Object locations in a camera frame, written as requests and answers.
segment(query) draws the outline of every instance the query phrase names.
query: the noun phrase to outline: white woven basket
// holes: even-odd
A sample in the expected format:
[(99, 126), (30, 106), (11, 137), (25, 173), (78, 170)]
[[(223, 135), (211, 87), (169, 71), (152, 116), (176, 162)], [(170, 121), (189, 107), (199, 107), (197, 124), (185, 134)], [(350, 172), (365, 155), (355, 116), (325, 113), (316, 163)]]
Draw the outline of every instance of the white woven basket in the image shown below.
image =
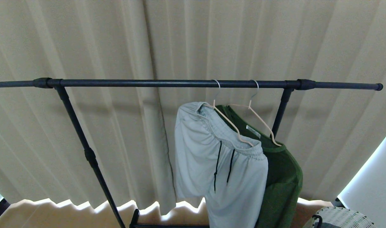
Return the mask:
[(358, 211), (343, 207), (325, 207), (317, 211), (303, 228), (376, 228), (376, 226)]

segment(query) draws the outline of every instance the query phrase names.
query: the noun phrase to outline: beige curtain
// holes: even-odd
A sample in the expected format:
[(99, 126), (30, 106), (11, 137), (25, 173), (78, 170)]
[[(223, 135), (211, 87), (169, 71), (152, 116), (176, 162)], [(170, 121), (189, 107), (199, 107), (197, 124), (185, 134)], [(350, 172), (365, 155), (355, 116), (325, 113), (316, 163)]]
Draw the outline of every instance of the beige curtain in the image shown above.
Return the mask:
[[(332, 200), (386, 136), (386, 0), (0, 1), (0, 81), (41, 77), (381, 82), (295, 91), (287, 106), (277, 139), (303, 169), (301, 196)], [(216, 90), (67, 90), (117, 205), (169, 211), (177, 107)], [(254, 92), (222, 89), (217, 103)], [(281, 93), (260, 89), (252, 102), (270, 126)], [(52, 89), (0, 88), (0, 193), (105, 201)]]

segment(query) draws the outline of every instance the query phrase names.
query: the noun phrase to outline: hanging clothes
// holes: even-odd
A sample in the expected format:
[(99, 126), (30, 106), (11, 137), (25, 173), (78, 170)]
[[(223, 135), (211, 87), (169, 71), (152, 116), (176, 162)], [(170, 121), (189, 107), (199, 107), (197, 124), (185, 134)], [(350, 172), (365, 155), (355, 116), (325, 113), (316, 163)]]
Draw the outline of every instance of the hanging clothes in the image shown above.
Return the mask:
[(241, 135), (260, 140), (268, 158), (267, 185), (255, 228), (290, 227), (303, 185), (299, 164), (285, 145), (273, 144), (270, 137), (251, 127), (230, 106), (217, 105), (217, 108), (234, 123)]
[(211, 228), (254, 228), (268, 173), (261, 142), (242, 136), (252, 147), (240, 141), (203, 104), (187, 103), (177, 112), (177, 196), (204, 196)]

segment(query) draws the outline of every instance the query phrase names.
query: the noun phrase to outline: metal hook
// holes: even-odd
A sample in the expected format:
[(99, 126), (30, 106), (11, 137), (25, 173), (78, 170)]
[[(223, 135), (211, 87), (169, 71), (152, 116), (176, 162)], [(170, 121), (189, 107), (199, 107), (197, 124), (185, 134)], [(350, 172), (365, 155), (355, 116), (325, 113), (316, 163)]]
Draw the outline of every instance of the metal hook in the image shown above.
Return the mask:
[(256, 93), (254, 95), (252, 95), (251, 100), (249, 100), (248, 109), (251, 106), (252, 98), (254, 98), (258, 94), (258, 91), (259, 91), (259, 84), (258, 84), (258, 82), (256, 80), (253, 80), (253, 79), (251, 81), (254, 81), (256, 83), (256, 86), (258, 87), (258, 89), (256, 90)]
[(221, 92), (221, 85), (220, 85), (220, 83), (219, 83), (216, 79), (213, 79), (213, 80), (216, 81), (217, 84), (219, 84), (219, 91), (218, 91), (217, 94), (214, 96), (214, 100), (213, 100), (213, 107), (215, 108), (215, 107), (216, 107), (216, 98), (217, 98), (218, 94), (220, 94), (220, 92)]

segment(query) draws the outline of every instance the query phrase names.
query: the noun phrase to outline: shorts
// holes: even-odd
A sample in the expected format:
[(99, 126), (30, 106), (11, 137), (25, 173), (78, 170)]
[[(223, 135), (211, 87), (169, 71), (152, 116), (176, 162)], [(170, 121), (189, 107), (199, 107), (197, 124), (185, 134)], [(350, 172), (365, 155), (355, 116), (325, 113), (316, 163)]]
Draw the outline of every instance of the shorts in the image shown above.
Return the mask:
[(204, 196), (211, 228), (254, 228), (265, 192), (268, 160), (261, 142), (241, 142), (204, 102), (179, 107), (175, 125), (176, 191)]

